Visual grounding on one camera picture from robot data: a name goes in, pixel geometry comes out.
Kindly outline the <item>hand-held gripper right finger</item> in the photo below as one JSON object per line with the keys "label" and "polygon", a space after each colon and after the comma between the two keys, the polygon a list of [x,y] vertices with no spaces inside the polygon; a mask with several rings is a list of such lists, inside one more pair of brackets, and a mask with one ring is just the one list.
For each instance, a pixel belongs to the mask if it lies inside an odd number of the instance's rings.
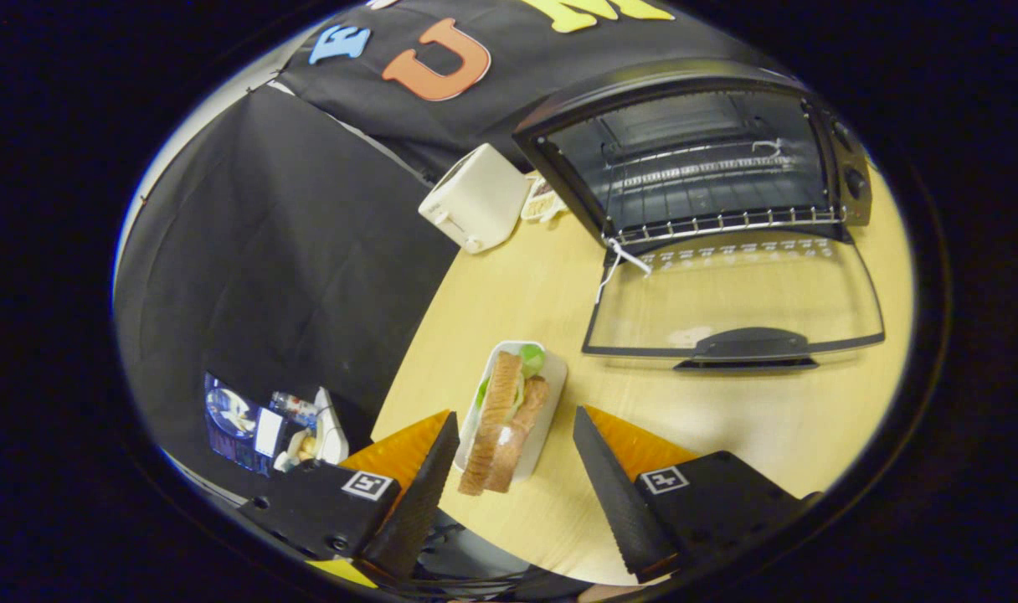
{"label": "hand-held gripper right finger", "polygon": [[789,526],[814,502],[730,451],[704,456],[582,405],[573,441],[621,560],[640,583],[700,574]]}

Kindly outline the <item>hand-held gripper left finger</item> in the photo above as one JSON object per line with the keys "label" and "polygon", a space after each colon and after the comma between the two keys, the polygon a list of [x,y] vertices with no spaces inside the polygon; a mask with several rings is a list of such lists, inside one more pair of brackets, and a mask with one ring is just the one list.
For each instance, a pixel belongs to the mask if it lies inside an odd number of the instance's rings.
{"label": "hand-held gripper left finger", "polygon": [[409,580],[460,444],[443,410],[345,461],[302,461],[242,505],[244,518],[310,564],[347,561],[375,585]]}

